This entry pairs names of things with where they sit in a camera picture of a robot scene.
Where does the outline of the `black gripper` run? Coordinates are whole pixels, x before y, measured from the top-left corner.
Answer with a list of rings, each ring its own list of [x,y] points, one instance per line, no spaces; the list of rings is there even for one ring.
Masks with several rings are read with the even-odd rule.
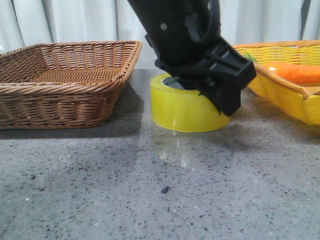
[[[255,77],[252,61],[221,36],[218,0],[130,0],[129,5],[154,49],[155,65],[197,90],[230,117],[241,106],[241,91]]]

